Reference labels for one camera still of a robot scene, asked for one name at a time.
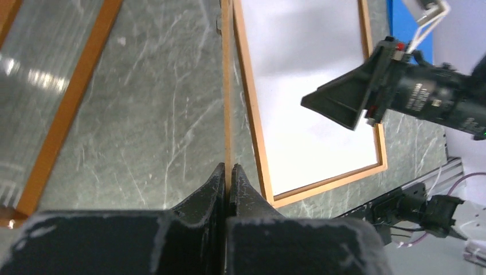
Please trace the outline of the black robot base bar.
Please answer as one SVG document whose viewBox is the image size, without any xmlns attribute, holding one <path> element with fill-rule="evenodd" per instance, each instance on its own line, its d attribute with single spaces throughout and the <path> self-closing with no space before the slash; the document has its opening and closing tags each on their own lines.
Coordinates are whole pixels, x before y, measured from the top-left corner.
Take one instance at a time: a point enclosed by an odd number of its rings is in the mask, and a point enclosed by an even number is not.
<svg viewBox="0 0 486 275">
<path fill-rule="evenodd" d="M 456 224 L 453 214 L 462 204 L 462 199 L 450 195 L 433 195 L 428 198 L 425 184 L 419 182 L 407 188 L 395 188 L 340 217 L 369 222 L 386 245 L 392 242 L 392 229 L 465 240 L 465 235 L 453 228 Z"/>
</svg>

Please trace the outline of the wooden picture frame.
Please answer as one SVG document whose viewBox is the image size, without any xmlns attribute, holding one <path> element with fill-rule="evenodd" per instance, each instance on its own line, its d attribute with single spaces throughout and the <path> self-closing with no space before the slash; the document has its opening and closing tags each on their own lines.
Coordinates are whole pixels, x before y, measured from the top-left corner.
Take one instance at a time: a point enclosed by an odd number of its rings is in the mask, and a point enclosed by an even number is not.
<svg viewBox="0 0 486 275">
<path fill-rule="evenodd" d="M 282 207 L 387 169 L 382 125 L 350 131 L 301 106 L 372 48 L 366 1 L 234 1 L 262 196 Z"/>
</svg>

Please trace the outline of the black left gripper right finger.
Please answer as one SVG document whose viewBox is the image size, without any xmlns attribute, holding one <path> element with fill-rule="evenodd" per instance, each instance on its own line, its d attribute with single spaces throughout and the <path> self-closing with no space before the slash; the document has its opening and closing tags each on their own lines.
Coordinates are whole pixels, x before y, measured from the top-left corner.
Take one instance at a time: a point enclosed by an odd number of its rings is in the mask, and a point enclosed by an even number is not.
<svg viewBox="0 0 486 275">
<path fill-rule="evenodd" d="M 392 274 L 376 229 L 356 218 L 288 218 L 232 170 L 227 274 Z"/>
</svg>

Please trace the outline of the brown frame backing board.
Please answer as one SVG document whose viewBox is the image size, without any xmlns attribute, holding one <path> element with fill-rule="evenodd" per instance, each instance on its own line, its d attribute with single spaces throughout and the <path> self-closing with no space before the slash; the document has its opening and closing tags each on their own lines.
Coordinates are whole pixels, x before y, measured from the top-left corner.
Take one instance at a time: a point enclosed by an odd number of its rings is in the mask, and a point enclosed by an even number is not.
<svg viewBox="0 0 486 275">
<path fill-rule="evenodd" d="M 222 70 L 224 97 L 225 189 L 232 185 L 233 156 L 233 1 L 221 1 Z"/>
</svg>

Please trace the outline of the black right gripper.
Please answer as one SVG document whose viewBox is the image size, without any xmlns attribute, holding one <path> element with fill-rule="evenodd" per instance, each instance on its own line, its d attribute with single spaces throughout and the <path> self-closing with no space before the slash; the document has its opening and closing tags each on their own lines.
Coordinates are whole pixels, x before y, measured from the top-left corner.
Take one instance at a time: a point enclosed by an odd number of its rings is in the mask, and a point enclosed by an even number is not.
<svg viewBox="0 0 486 275">
<path fill-rule="evenodd" d="M 370 125 L 393 110 L 485 140 L 485 59 L 466 75 L 406 49 L 386 37 L 361 66 L 303 96 L 300 105 L 350 130 L 364 110 Z"/>
</svg>

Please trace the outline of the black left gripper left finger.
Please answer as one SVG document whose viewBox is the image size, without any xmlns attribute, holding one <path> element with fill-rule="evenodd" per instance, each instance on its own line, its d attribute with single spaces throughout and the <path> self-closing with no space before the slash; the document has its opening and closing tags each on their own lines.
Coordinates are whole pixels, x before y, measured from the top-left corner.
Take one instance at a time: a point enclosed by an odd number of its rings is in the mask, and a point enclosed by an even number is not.
<svg viewBox="0 0 486 275">
<path fill-rule="evenodd" d="M 173 208 L 32 215 L 2 274 L 221 274 L 225 166 Z"/>
</svg>

